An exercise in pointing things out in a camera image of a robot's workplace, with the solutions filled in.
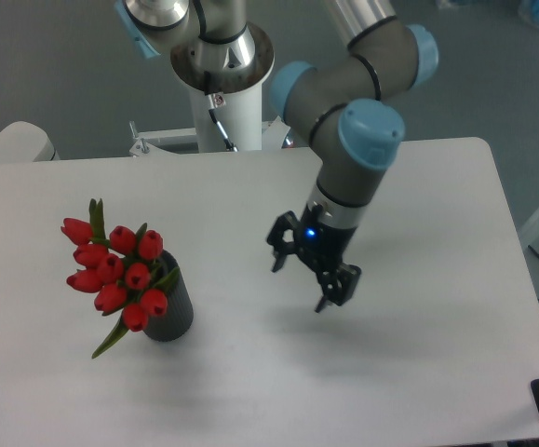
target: light blue joint cap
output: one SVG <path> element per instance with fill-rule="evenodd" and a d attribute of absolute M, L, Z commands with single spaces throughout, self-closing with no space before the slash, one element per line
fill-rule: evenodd
<path fill-rule="evenodd" d="M 151 44 L 147 41 L 147 39 L 145 39 L 145 36 L 142 35 L 139 28 L 137 28 L 137 25 L 134 24 L 127 11 L 124 9 L 122 0 L 116 1 L 114 9 L 116 10 L 116 13 L 118 13 L 118 17 L 120 17 L 120 20 L 122 21 L 122 24 L 127 30 L 128 35 L 132 39 L 133 43 L 135 44 L 135 47 L 137 47 L 137 50 L 139 50 L 141 55 L 145 59 L 151 59 L 156 56 L 160 56 L 160 54 L 155 51 L 155 48 L 153 48 Z"/>
<path fill-rule="evenodd" d="M 271 83 L 269 98 L 272 105 L 279 113 L 279 116 L 285 119 L 286 106 L 291 90 L 294 88 L 298 78 L 313 67 L 310 63 L 304 61 L 291 62 L 279 70 Z"/>
<path fill-rule="evenodd" d="M 403 119 L 391 107 L 375 100 L 355 100 L 340 115 L 342 146 L 362 168 L 386 170 L 406 133 Z"/>
<path fill-rule="evenodd" d="M 422 25 L 410 25 L 408 29 L 414 34 L 418 45 L 418 74 L 413 87 L 422 84 L 431 77 L 438 67 L 438 47 L 435 37 Z"/>

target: tulip bouquet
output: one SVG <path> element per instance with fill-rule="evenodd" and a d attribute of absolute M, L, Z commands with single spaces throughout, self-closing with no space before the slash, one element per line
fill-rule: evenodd
<path fill-rule="evenodd" d="M 142 331 L 149 317 L 163 316 L 167 294 L 179 278 L 178 267 L 162 276 L 162 237 L 144 223 L 136 233 L 117 226 L 107 238 L 103 202 L 91 199 L 89 222 L 66 218 L 61 227 L 77 246 L 74 259 L 85 268 L 66 283 L 77 291 L 97 293 L 95 308 L 104 316 L 121 311 L 115 327 L 91 356 L 95 359 L 120 340 L 128 330 Z M 118 256 L 110 250 L 123 255 Z"/>

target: black vase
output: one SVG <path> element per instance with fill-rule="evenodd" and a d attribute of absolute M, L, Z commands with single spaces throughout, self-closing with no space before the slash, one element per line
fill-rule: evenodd
<path fill-rule="evenodd" d="M 178 263 L 167 251 L 159 257 L 162 262 L 162 277 L 171 272 Z M 147 327 L 143 330 L 152 340 L 157 342 L 171 342 L 184 335 L 193 323 L 193 304 L 184 285 L 182 272 L 176 285 L 166 295 L 168 298 L 168 311 L 162 317 L 149 317 Z"/>

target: red tulip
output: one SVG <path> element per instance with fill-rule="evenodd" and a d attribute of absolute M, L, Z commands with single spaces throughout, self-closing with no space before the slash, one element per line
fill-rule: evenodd
<path fill-rule="evenodd" d="M 109 253 L 101 258 L 97 272 L 101 282 L 112 284 L 117 282 L 124 274 L 124 265 L 118 256 Z"/>
<path fill-rule="evenodd" d="M 66 278 L 66 283 L 76 291 L 95 293 L 100 291 L 103 283 L 94 268 L 79 270 L 74 275 Z"/>
<path fill-rule="evenodd" d="M 154 230 L 147 231 L 139 242 L 139 256 L 147 261 L 159 257 L 164 249 L 164 239 Z"/>
<path fill-rule="evenodd" d="M 145 329 L 148 320 L 149 318 L 147 317 L 147 314 L 145 314 L 145 311 L 136 303 L 127 305 L 122 309 L 122 321 L 124 321 L 124 324 L 126 324 L 133 332 Z"/>
<path fill-rule="evenodd" d="M 64 226 L 61 226 L 64 233 L 75 245 L 88 244 L 93 237 L 93 229 L 88 222 L 79 221 L 72 217 L 64 219 Z"/>
<path fill-rule="evenodd" d="M 128 268 L 124 280 L 131 289 L 141 291 L 149 285 L 151 273 L 147 265 L 135 263 Z"/>
<path fill-rule="evenodd" d="M 141 307 L 149 315 L 161 317 L 168 310 L 168 298 L 159 289 L 150 289 L 141 297 Z"/>
<path fill-rule="evenodd" d="M 127 300 L 127 290 L 115 284 L 103 286 L 98 296 L 95 297 L 95 308 L 101 312 L 111 312 L 123 305 Z"/>
<path fill-rule="evenodd" d="M 128 228 L 119 225 L 110 233 L 110 244 L 112 250 L 126 255 L 135 250 L 137 237 Z"/>
<path fill-rule="evenodd" d="M 102 244 L 83 244 L 78 246 L 73 256 L 79 264 L 95 268 L 106 254 L 108 254 L 108 249 Z"/>

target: green tulip leaf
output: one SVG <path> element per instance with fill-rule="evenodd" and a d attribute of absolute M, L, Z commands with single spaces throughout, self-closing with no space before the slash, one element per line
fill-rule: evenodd
<path fill-rule="evenodd" d="M 105 239 L 105 230 L 103 228 L 103 200 L 100 199 L 91 211 L 89 204 L 89 223 L 93 229 L 93 236 L 99 239 Z"/>
<path fill-rule="evenodd" d="M 135 236 L 137 237 L 137 244 L 141 242 L 141 239 L 143 236 L 145 236 L 145 232 L 147 231 L 147 222 L 145 222 L 143 225 L 141 225 L 141 228 L 137 230 L 137 233 L 135 233 Z"/>
<path fill-rule="evenodd" d="M 97 206 L 98 202 L 95 200 L 95 198 L 92 198 L 89 201 L 89 217 L 91 217 L 91 214 L 93 214 L 93 211 L 95 210 L 95 207 Z"/>
<path fill-rule="evenodd" d="M 149 273 L 151 273 L 151 278 L 155 278 L 155 275 L 157 274 L 157 272 L 159 271 L 160 268 L 161 268 L 160 263 L 153 264 L 153 266 L 149 270 Z"/>
<path fill-rule="evenodd" d="M 103 340 L 101 345 L 93 352 L 93 355 L 91 355 L 91 358 L 95 359 L 96 357 L 100 356 L 105 351 L 110 349 L 112 346 L 116 344 L 118 340 L 124 337 L 127 332 L 128 332 L 128 326 L 124 324 L 121 317 L 118 319 L 118 322 L 116 323 L 112 331 L 108 334 L 107 337 L 105 337 L 105 340 Z"/>
<path fill-rule="evenodd" d="M 175 267 L 171 272 L 159 279 L 151 288 L 159 289 L 163 293 L 168 293 L 178 282 L 180 268 Z"/>
<path fill-rule="evenodd" d="M 133 258 L 131 256 L 125 256 L 124 258 L 121 258 L 120 261 L 122 261 L 122 265 L 124 266 L 124 269 L 126 271 L 131 265 L 135 264 L 138 260 L 137 258 Z"/>

